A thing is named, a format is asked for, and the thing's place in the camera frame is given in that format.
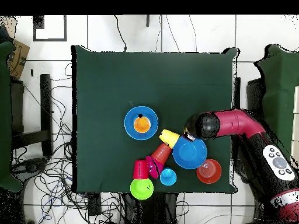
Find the light blue cup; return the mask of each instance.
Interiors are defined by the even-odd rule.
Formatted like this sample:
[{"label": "light blue cup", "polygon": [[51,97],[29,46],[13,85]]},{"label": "light blue cup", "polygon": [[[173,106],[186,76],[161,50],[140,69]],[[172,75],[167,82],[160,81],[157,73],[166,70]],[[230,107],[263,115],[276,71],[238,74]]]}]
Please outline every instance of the light blue cup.
[{"label": "light blue cup", "polygon": [[169,167],[164,168],[162,173],[160,174],[160,181],[165,186],[172,186],[176,183],[175,172]]}]

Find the orange cup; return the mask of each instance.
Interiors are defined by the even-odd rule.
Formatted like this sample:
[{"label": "orange cup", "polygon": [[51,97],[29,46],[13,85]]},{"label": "orange cup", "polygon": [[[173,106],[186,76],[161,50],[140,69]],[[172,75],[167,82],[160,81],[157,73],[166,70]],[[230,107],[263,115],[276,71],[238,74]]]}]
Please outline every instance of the orange cup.
[{"label": "orange cup", "polygon": [[146,133],[151,128],[151,122],[147,117],[138,117],[134,121],[134,129],[139,133]]},{"label": "orange cup", "polygon": [[165,164],[166,160],[168,159],[169,155],[171,154],[171,148],[166,145],[165,143],[162,143],[158,149],[155,150],[155,152],[151,155],[154,159],[159,161],[162,165]]}]

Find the floor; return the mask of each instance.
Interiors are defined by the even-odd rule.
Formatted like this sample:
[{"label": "floor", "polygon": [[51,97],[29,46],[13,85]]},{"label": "floor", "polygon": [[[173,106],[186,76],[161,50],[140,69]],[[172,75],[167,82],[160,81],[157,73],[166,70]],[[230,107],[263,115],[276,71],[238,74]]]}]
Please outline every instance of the floor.
[{"label": "floor", "polygon": [[[123,40],[127,44],[127,52],[152,51],[161,52],[161,30],[159,15],[151,15],[149,27],[145,26],[146,15],[117,16],[119,29]],[[237,75],[241,77],[241,108],[246,108],[246,83],[249,80],[260,77],[258,69],[253,62],[264,56],[265,47],[268,44],[280,44],[284,48],[294,51],[299,46],[299,19],[297,16],[286,15],[163,15],[163,52],[195,51],[200,53],[221,53],[228,47],[237,47],[240,54],[237,62]],[[30,46],[30,52],[21,80],[40,101],[39,80],[40,74],[50,74],[52,87],[71,86],[71,80],[58,80],[71,76],[70,46],[83,45],[92,51],[123,51],[124,44],[120,38],[114,16],[67,16],[67,41],[33,41],[32,16],[17,16],[15,38]],[[64,39],[63,16],[45,16],[44,29],[36,30],[37,39]],[[59,87],[53,90],[53,97],[66,105],[64,122],[72,127],[71,114],[71,89]],[[40,106],[30,95],[28,90],[24,92],[24,116],[23,124],[25,132],[40,129]],[[60,119],[57,106],[53,105],[54,119]],[[58,135],[59,127],[53,122],[54,148],[65,141],[69,141],[70,135]],[[40,145],[30,145],[24,159],[41,156]],[[58,152],[55,158],[62,157]],[[25,191],[26,219],[38,222],[42,216],[41,200],[44,208],[49,204],[44,192],[46,190],[43,179],[31,179]],[[253,195],[248,185],[242,183],[241,178],[234,174],[234,184],[238,192],[229,194],[179,194],[177,214],[179,224],[243,224],[252,221]],[[103,198],[109,198],[110,194],[103,194]],[[105,202],[103,210],[109,209],[110,203]],[[57,224],[57,219],[65,212],[64,206],[50,210],[48,220],[42,224]],[[118,220],[117,213],[113,220]],[[77,209],[69,209],[65,218],[59,224],[87,224]]]}]

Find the blue plate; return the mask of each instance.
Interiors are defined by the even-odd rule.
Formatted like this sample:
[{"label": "blue plate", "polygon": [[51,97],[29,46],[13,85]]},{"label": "blue plate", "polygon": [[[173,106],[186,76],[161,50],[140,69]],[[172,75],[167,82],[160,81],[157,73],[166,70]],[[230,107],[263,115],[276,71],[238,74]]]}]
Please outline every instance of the blue plate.
[{"label": "blue plate", "polygon": [[[139,133],[134,128],[134,121],[138,118],[138,115],[147,117],[151,122],[151,128],[146,133]],[[124,118],[124,128],[128,135],[136,140],[147,140],[155,135],[158,129],[158,117],[155,112],[149,107],[139,106],[134,107],[128,111]]]},{"label": "blue plate", "polygon": [[196,169],[207,158],[207,147],[201,139],[190,141],[180,137],[172,152],[175,162],[184,169]]}]

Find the green tablecloth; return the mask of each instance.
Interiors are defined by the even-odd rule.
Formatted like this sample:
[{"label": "green tablecloth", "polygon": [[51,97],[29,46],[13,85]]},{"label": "green tablecloth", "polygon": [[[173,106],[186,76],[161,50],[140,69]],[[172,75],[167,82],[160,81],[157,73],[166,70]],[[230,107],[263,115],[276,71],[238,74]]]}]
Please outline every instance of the green tablecloth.
[{"label": "green tablecloth", "polygon": [[[190,115],[231,108],[235,48],[225,54],[75,50],[78,192],[130,192],[134,161],[156,150],[163,129],[181,134]],[[135,106],[148,106],[159,118],[157,133],[146,141],[132,139],[124,129],[124,117]],[[203,184],[195,170],[181,168],[171,156],[166,166],[174,169],[177,182],[167,187],[151,178],[154,191],[234,193],[230,137],[205,143],[208,158],[222,166],[216,183]]]}]

